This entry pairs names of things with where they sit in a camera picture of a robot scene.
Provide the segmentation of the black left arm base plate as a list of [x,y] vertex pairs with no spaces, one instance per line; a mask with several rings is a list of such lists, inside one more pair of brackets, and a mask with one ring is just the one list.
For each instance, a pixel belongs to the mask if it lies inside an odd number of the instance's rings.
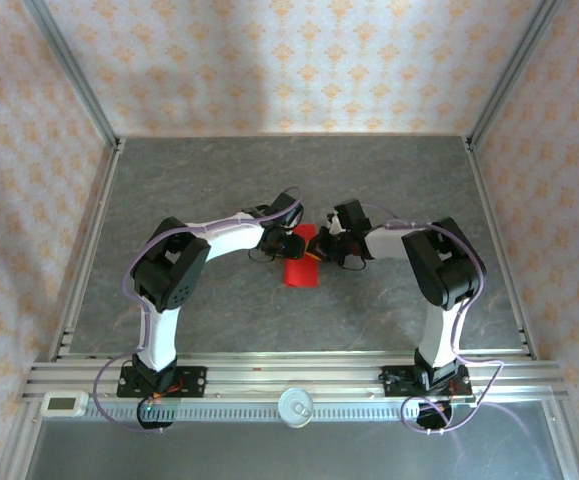
[[207,372],[202,366],[173,366],[157,373],[123,366],[116,395],[138,399],[203,398]]

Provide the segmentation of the aluminium frame strut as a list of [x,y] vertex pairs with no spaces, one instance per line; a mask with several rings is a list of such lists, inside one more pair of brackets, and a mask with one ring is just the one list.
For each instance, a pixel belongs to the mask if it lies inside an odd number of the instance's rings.
[[0,480],[26,479],[41,426],[41,404],[21,403],[3,451]]
[[544,400],[542,404],[563,478],[564,480],[579,480],[574,444],[564,410],[557,400]]

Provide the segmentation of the grey metal shelf sheet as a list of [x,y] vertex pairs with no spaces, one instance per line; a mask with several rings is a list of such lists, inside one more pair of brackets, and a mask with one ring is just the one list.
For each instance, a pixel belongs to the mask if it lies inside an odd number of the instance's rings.
[[162,435],[106,421],[44,422],[26,480],[565,480],[536,402],[485,405],[424,436],[399,422],[180,424]]

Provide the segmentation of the small white display device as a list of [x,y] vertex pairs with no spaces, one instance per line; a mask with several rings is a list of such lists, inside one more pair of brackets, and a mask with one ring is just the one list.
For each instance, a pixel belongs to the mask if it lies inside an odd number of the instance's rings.
[[44,395],[41,413],[44,417],[83,416],[89,402],[89,394],[82,390],[57,390]]

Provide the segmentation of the aluminium mounting rail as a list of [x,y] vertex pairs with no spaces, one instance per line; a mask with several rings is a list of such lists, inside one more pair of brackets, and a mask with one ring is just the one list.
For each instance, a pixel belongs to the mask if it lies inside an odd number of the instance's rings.
[[[564,375],[554,361],[507,356],[505,366],[486,395],[490,401],[516,402],[568,397]],[[38,401],[59,390],[91,393],[97,375],[103,400],[116,397],[120,361],[107,369],[104,358],[67,355],[55,362],[36,362],[21,389],[24,401]],[[271,401],[291,387],[307,390],[318,402],[360,400],[377,402],[384,398],[378,379],[381,368],[410,365],[409,356],[382,352],[353,353],[241,353],[185,355],[183,366],[208,369],[205,398],[210,402]]]

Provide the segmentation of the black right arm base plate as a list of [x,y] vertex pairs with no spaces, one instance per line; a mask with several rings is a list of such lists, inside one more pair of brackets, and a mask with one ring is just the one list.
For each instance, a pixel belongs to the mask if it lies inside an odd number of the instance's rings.
[[466,378],[468,369],[458,365],[439,382],[431,383],[427,372],[415,365],[383,366],[378,375],[386,397],[410,396],[471,396],[472,386]]

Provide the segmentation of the aluminium table side rail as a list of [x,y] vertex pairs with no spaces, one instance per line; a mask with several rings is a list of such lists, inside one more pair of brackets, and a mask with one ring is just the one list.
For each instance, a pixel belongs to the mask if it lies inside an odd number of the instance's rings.
[[498,264],[500,265],[501,275],[504,279],[505,289],[513,311],[514,320],[518,338],[521,341],[522,353],[532,360],[539,360],[538,341],[531,325],[528,310],[521,298],[519,284],[515,281],[513,268],[509,262],[510,257],[507,254],[504,245],[504,238],[500,228],[500,222],[496,218],[491,196],[489,195],[485,184],[483,170],[480,167],[476,147],[471,139],[467,136],[461,138],[464,144],[465,152],[468,157],[479,196],[483,205],[483,210],[487,219],[487,224],[492,237]]
[[75,246],[65,271],[65,281],[58,298],[55,330],[45,357],[49,362],[55,362],[58,359],[63,337],[75,330],[108,208],[118,161],[125,145],[126,138],[120,138],[113,147],[103,149],[102,162],[85,205],[83,219],[76,234]]

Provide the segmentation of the aluminium corner post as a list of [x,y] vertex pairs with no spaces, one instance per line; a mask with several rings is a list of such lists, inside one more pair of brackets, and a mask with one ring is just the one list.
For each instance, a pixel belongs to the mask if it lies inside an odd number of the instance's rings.
[[536,12],[521,35],[475,126],[464,138],[468,152],[475,152],[483,143],[563,1],[540,0]]
[[124,146],[123,140],[114,132],[102,105],[46,0],[22,0],[22,3],[33,18],[105,144],[113,150],[121,150]]

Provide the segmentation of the black round base mount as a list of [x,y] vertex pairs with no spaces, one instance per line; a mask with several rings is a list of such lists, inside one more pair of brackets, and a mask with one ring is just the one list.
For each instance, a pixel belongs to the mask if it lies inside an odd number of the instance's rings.
[[150,397],[143,398],[138,404],[136,408],[136,419],[138,421],[139,426],[143,430],[151,431],[151,430],[158,430],[162,433],[165,429],[171,427],[173,422],[166,422],[166,421],[147,421],[146,415],[148,412],[152,410],[153,400]]
[[443,435],[451,427],[453,406],[450,400],[432,401],[426,397],[416,397],[419,414],[414,429],[425,435],[437,433]]

